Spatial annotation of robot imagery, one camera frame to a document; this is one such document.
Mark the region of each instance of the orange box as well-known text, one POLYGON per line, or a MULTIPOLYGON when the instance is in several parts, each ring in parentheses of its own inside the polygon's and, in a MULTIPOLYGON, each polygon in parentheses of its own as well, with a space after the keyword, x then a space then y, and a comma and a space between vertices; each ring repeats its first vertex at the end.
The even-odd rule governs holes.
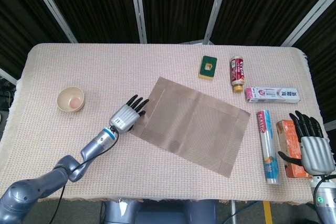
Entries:
MULTIPOLYGON (((292 120, 282 120, 277 122, 277 132, 280 148, 283 153, 289 157, 301 158, 301 149, 296 135, 295 125, 292 120)), ((285 163, 286 175, 289 178, 309 178, 310 175, 302 166, 292 163, 285 163)))

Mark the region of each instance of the bottle cap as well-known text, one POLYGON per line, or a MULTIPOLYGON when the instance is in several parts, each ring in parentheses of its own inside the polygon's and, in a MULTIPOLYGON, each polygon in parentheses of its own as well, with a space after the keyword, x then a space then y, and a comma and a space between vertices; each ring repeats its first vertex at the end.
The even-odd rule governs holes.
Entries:
POLYGON ((237 85, 233 87, 233 92, 235 93, 241 93, 244 90, 242 85, 237 85))

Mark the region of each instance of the small ceramic bowl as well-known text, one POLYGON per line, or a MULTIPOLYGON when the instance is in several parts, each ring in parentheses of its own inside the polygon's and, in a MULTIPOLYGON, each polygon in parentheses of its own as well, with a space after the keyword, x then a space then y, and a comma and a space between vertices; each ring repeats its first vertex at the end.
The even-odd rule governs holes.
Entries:
POLYGON ((57 98, 58 107, 65 112, 79 111, 84 103, 84 93, 77 87, 63 89, 57 98))

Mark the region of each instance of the black curtain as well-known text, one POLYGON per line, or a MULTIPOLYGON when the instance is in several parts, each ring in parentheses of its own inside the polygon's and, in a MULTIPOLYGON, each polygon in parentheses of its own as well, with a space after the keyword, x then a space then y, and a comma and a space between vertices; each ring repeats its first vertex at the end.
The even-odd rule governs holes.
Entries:
POLYGON ((78 42, 139 43, 133 0, 54 0, 78 42))
POLYGON ((20 78, 31 48, 69 42, 42 0, 0 0, 0 68, 20 78))
POLYGON ((280 46, 318 0, 223 0, 211 41, 280 46))
POLYGON ((143 0, 148 43, 204 38, 214 0, 143 0))
POLYGON ((308 57, 324 122, 336 120, 336 2, 325 10, 294 47, 308 57))

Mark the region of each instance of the floor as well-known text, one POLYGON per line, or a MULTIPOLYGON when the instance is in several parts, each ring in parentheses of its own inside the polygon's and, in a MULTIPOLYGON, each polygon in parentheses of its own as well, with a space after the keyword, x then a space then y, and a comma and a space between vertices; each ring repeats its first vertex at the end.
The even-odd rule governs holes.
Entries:
MULTIPOLYGON (((237 202, 237 210, 250 204, 237 202)), ((37 203, 24 224, 49 223, 57 206, 56 200, 37 203)), ((218 224, 230 215, 229 204, 218 203, 218 224)), ((61 202, 54 224, 61 223, 98 223, 100 202, 65 201, 61 202)), ((273 224, 298 224, 304 218, 317 221, 316 213, 306 205, 291 206, 289 204, 271 204, 273 224)), ((264 209, 262 202, 255 204, 237 216, 238 223, 263 224, 264 209)))

